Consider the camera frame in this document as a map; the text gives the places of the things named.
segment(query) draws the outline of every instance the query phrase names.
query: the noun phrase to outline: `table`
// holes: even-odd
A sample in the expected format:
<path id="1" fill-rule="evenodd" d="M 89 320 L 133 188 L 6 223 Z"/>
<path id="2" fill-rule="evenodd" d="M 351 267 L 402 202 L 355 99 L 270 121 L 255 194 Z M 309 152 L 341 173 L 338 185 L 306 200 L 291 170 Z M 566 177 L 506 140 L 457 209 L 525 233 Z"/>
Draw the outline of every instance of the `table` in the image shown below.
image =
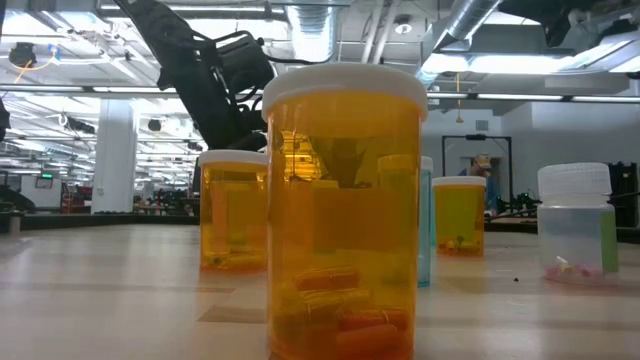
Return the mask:
<path id="1" fill-rule="evenodd" d="M 201 274 L 195 226 L 22 235 L 0 240 L 2 359 L 277 359 L 265 276 Z M 535 236 L 488 234 L 482 260 L 437 259 L 414 358 L 639 359 L 640 247 L 620 261 L 618 289 L 547 282 Z"/>

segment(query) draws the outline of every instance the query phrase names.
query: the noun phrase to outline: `black robotic arm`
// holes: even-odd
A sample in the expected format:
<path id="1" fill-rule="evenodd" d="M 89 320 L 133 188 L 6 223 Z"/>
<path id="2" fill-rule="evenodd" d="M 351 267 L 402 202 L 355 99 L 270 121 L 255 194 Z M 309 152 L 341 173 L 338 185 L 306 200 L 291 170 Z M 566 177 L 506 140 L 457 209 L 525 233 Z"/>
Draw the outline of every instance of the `black robotic arm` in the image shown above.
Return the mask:
<path id="1" fill-rule="evenodd" d="M 243 31 L 208 39 L 156 0 L 114 1 L 160 63 L 158 87 L 176 89 L 210 150 L 257 151 L 266 146 L 257 133 L 266 130 L 260 112 L 237 99 L 245 90 L 255 94 L 274 77 L 261 39 Z M 230 39 L 236 40 L 219 46 Z"/>

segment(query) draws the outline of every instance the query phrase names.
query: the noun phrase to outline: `clear plastic container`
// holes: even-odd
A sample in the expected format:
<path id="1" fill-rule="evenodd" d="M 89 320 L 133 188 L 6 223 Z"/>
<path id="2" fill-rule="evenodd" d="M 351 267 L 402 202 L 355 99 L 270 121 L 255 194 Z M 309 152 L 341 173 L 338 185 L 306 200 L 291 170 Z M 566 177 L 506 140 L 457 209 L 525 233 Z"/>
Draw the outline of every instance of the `clear plastic container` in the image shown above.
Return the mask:
<path id="1" fill-rule="evenodd" d="M 252 273 L 267 265 L 267 155 L 200 155 L 200 268 Z"/>
<path id="2" fill-rule="evenodd" d="M 614 285 L 618 274 L 615 210 L 609 167 L 599 163 L 554 165 L 538 172 L 542 205 L 538 239 L 544 277 Z"/>
<path id="3" fill-rule="evenodd" d="M 484 255 L 484 191 L 487 179 L 450 176 L 433 180 L 438 254 Z"/>
<path id="4" fill-rule="evenodd" d="M 265 89 L 271 349 L 412 357 L 426 93 L 383 66 L 295 70 Z"/>
<path id="5" fill-rule="evenodd" d="M 423 156 L 420 166 L 420 249 L 418 251 L 418 287 L 431 282 L 431 238 L 433 232 L 431 175 L 433 159 Z"/>

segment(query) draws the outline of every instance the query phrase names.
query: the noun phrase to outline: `blue bottle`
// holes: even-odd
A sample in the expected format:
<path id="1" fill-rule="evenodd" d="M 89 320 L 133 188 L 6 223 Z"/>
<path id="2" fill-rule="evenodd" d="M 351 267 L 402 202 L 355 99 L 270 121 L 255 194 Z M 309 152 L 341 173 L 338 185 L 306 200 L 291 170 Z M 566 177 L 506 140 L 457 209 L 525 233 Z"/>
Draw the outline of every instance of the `blue bottle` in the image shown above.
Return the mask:
<path id="1" fill-rule="evenodd" d="M 433 160 L 423 156 L 420 166 L 420 247 L 418 250 L 418 287 L 431 282 L 431 238 L 433 238 L 431 177 Z"/>

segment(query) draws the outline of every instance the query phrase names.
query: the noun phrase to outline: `column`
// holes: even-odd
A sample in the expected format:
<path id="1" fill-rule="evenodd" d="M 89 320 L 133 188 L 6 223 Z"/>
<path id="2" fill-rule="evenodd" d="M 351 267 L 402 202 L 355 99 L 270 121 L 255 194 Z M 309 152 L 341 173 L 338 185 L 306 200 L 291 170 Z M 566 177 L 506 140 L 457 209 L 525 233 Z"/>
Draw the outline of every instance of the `column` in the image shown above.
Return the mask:
<path id="1" fill-rule="evenodd" d="M 129 100 L 103 99 L 91 213 L 133 210 L 139 120 Z"/>

